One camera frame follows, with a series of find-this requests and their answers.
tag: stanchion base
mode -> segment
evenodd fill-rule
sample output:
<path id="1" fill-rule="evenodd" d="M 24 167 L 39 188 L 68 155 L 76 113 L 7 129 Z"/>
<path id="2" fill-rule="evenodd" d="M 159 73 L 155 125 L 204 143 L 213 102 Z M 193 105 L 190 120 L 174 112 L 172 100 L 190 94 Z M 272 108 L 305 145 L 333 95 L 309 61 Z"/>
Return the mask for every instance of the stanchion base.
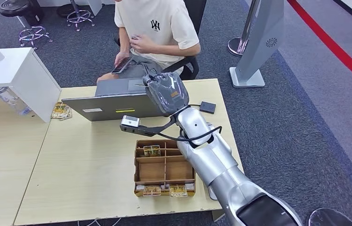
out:
<path id="1" fill-rule="evenodd" d="M 306 222 L 307 226 L 352 226 L 352 221 L 337 210 L 320 208 L 315 210 Z"/>
<path id="2" fill-rule="evenodd" d="M 237 57 L 242 57 L 244 51 L 239 52 L 238 47 L 240 45 L 241 38 L 230 39 L 227 43 L 229 52 Z"/>
<path id="3" fill-rule="evenodd" d="M 245 82 L 238 81 L 236 67 L 231 67 L 229 69 L 229 73 L 230 77 L 232 78 L 234 88 L 264 87 L 264 80 L 259 69 L 251 76 L 248 81 Z"/>

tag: logo print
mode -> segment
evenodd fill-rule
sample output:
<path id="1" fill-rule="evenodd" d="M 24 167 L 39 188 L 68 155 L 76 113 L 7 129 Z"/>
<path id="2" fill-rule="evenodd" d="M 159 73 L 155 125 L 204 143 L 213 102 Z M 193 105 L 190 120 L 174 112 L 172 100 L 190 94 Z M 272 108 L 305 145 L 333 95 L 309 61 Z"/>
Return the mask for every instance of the logo print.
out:
<path id="1" fill-rule="evenodd" d="M 160 31 L 161 30 L 160 29 L 160 24 L 158 23 L 158 21 L 154 22 L 154 20 L 151 21 L 151 28 L 155 29 L 156 31 Z"/>
<path id="2" fill-rule="evenodd" d="M 266 46 L 267 47 L 273 47 L 277 44 L 277 38 L 270 38 L 267 42 L 266 42 Z"/>

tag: plastic water bottle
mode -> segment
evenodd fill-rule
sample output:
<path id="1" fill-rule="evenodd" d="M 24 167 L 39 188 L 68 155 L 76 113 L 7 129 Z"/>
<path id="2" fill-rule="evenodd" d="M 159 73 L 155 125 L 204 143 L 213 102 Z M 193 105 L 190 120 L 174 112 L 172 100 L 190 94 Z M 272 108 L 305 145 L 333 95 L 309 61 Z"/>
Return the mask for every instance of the plastic water bottle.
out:
<path id="1" fill-rule="evenodd" d="M 28 105 L 8 87 L 0 87 L 0 99 L 14 108 L 19 115 L 26 115 L 31 111 Z"/>

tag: smartphone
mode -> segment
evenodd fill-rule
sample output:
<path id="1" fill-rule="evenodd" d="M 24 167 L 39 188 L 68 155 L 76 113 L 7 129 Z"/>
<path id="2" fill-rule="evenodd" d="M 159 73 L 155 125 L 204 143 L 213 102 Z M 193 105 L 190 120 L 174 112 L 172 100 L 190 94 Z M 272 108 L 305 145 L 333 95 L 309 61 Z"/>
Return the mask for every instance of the smartphone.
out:
<path id="1" fill-rule="evenodd" d="M 112 74 L 119 74 L 122 73 L 122 71 L 129 66 L 129 64 L 133 62 L 133 57 L 126 57 L 124 58 L 117 67 L 114 68 L 114 70 L 111 72 Z"/>

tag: chair armrest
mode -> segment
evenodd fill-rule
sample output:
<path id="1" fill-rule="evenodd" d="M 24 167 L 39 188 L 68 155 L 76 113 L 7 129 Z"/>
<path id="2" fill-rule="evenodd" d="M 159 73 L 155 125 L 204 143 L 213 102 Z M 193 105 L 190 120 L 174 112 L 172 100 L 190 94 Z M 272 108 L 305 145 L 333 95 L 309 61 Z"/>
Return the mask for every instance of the chair armrest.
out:
<path id="1" fill-rule="evenodd" d="M 172 64 L 171 66 L 165 68 L 164 70 L 162 70 L 162 73 L 166 73 L 166 72 L 174 72 L 177 69 L 187 65 L 187 64 L 191 64 L 192 68 L 193 68 L 193 76 L 197 76 L 198 73 L 198 62 L 197 59 L 195 58 L 195 56 L 186 56 L 185 58 L 183 58 L 182 60 Z"/>
<path id="2" fill-rule="evenodd" d="M 120 46 L 119 34 L 114 35 L 114 41 L 116 44 L 118 44 L 118 46 Z"/>

